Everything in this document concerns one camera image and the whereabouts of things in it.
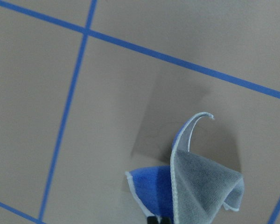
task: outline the beige floor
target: beige floor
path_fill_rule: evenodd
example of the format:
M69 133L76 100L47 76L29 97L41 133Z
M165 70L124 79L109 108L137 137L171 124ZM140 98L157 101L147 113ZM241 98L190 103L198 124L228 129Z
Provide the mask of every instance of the beige floor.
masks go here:
M16 5L84 26L89 0ZM98 0L91 29L280 91L280 1ZM0 202L38 218L82 34L0 7ZM146 223L124 171L192 150L245 178L240 212L267 223L280 196L280 99L88 38L44 214L47 224ZM0 224L30 222L0 208ZM276 221L280 224L280 215Z

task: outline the gray microfiber cloth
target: gray microfiber cloth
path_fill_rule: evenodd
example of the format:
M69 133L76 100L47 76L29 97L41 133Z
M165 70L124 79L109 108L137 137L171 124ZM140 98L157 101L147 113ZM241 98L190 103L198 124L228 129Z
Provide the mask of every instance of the gray microfiber cloth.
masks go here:
M242 175L190 152L194 126L204 116L213 119L210 113L198 113L176 135L170 167L126 173L132 195L146 216L168 216L174 224L210 224L221 206L239 210L244 193Z

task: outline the gray surface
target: gray surface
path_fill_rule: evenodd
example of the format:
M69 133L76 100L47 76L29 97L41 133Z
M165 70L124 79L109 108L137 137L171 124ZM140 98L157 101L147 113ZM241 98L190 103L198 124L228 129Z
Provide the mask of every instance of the gray surface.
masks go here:
M13 2L79 25L89 6ZM92 28L280 90L280 1L212 4L99 0ZM80 41L0 7L0 201L34 217ZM200 111L216 120L199 123L193 151L241 171L246 184L240 212L222 210L214 224L265 223L280 196L280 100L93 38L45 221L145 223L124 171L167 164L175 132Z
M80 38L0 7L0 201L34 217Z

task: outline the blue microfiber cloth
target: blue microfiber cloth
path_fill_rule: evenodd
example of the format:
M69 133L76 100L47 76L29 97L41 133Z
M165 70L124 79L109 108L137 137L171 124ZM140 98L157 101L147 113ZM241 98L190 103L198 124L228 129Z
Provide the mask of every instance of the blue microfiber cloth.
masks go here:
M170 166L126 172L131 193L148 216L170 217L174 224L210 224L224 206L238 211L244 193L239 172L190 152L190 140L198 120L194 115L176 135Z

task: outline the black object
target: black object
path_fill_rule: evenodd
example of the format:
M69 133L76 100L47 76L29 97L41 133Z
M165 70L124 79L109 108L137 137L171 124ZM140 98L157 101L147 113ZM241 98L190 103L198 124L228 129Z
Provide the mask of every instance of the black object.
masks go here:
M156 216L147 217L147 224L159 224ZM168 217L162 217L160 224L171 224L171 220Z
M156 216L147 217L147 224L159 224Z
M168 217L163 217L160 224L171 224L171 220Z

